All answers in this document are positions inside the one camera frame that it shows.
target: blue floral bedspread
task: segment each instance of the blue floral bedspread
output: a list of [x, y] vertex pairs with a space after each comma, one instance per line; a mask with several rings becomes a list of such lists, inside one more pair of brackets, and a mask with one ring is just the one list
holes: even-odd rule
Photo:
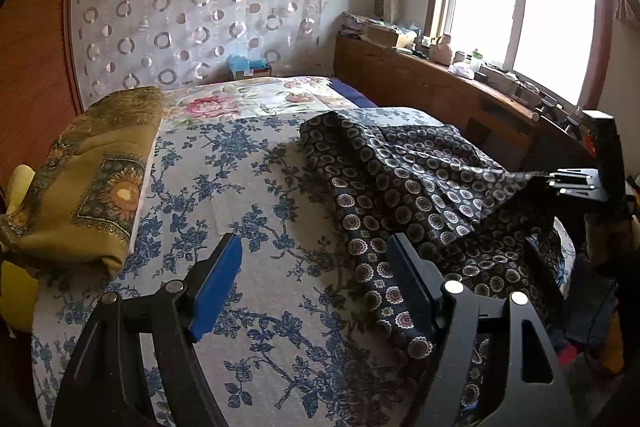
[[[440, 124], [407, 108], [340, 112], [363, 124]], [[135, 253], [117, 279], [85, 267], [40, 276], [33, 328], [34, 387], [50, 423], [71, 352], [106, 289], [154, 293], [242, 238], [241, 271], [214, 331], [196, 344], [230, 426], [398, 425], [412, 395], [398, 357], [364, 328], [351, 259], [306, 168], [299, 127], [316, 113], [164, 130], [156, 142]], [[142, 339], [160, 423], [172, 425], [150, 335]]]

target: floor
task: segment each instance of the floor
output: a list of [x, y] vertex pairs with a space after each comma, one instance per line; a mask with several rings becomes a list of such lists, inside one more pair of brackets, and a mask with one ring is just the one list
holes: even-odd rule
[[42, 427], [31, 375], [31, 335], [11, 338], [0, 318], [0, 425]]

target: blanket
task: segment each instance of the blanket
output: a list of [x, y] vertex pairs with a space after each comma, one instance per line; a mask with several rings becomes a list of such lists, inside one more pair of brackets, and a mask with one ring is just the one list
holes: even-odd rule
[[[561, 305], [562, 251], [532, 172], [507, 172], [450, 125], [364, 125], [329, 112], [300, 128], [310, 168], [330, 187], [360, 296], [416, 377], [436, 353], [414, 327], [388, 263], [390, 234], [476, 295], [525, 293], [544, 321]], [[529, 247], [533, 235], [538, 249]], [[478, 336], [463, 405], [478, 399], [489, 338]]]

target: screw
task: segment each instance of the screw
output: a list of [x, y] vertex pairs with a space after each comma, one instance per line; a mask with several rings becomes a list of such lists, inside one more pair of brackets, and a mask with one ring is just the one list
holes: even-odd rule
[[446, 289], [446, 291], [448, 291], [449, 293], [462, 293], [462, 290], [465, 289], [465, 287], [462, 285], [462, 282], [458, 282], [458, 281], [447, 281], [446, 283], [444, 283], [444, 289]]
[[524, 306], [527, 302], [529, 302], [527, 296], [522, 292], [513, 292], [511, 294], [511, 300], [520, 306]]
[[181, 292], [183, 288], [184, 288], [184, 284], [182, 283], [182, 281], [177, 280], [177, 279], [173, 280], [173, 281], [169, 281], [164, 286], [164, 289], [167, 290], [169, 293]]
[[117, 300], [118, 300], [118, 294], [116, 292], [107, 292], [100, 299], [102, 304], [113, 304]]

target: plastic bag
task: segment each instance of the plastic bag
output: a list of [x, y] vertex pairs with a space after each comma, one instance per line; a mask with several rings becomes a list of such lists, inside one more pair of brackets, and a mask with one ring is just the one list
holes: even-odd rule
[[474, 72], [471, 70], [471, 66], [466, 62], [456, 62], [449, 66], [449, 73], [456, 74], [462, 78], [474, 79]]

